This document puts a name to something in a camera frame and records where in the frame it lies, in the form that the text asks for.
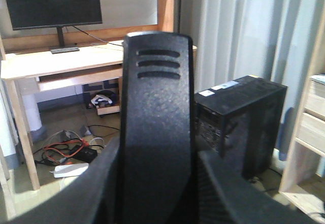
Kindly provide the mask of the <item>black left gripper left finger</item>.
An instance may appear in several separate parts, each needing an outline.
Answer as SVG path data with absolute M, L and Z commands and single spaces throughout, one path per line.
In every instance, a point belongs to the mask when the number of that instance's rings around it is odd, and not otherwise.
M 119 138 L 62 191 L 10 223 L 114 223 Z

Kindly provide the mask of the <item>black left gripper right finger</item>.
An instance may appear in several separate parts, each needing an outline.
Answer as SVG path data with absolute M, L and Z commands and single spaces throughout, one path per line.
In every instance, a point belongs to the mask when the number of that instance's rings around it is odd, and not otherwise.
M 199 223 L 314 223 L 254 188 L 213 150 L 198 152 Z

